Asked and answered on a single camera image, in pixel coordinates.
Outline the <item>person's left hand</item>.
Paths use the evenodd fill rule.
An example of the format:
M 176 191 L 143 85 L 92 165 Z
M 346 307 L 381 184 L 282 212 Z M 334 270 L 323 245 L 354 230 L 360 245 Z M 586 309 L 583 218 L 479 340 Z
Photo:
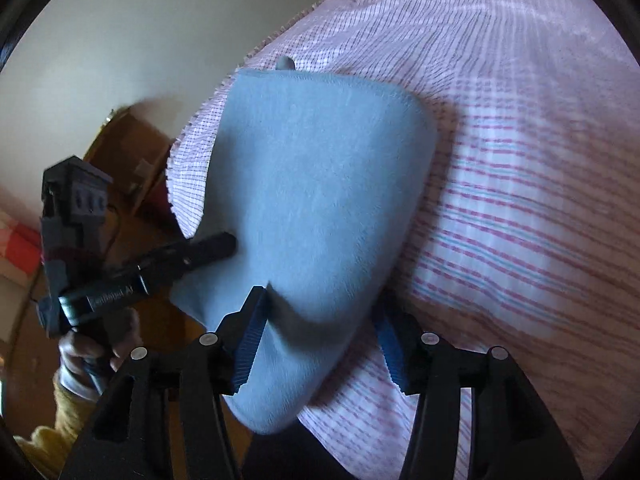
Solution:
M 116 314 L 115 330 L 110 367 L 117 372 L 130 352 L 142 345 L 138 312 L 133 308 L 119 311 Z M 88 360 L 97 360 L 103 356 L 104 349 L 93 339 L 71 330 L 58 342 L 58 352 L 60 385 L 82 400 L 96 402 L 100 394 L 86 371 L 85 364 Z

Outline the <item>yellow sleeve left forearm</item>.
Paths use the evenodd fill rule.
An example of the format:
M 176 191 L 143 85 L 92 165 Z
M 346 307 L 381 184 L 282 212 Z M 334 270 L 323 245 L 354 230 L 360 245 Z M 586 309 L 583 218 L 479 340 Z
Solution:
M 53 378 L 56 405 L 53 426 L 38 426 L 28 438 L 14 440 L 35 468 L 47 479 L 57 479 L 62 472 L 85 423 L 96 408 L 97 396 L 85 399 L 65 388 L 58 376 Z

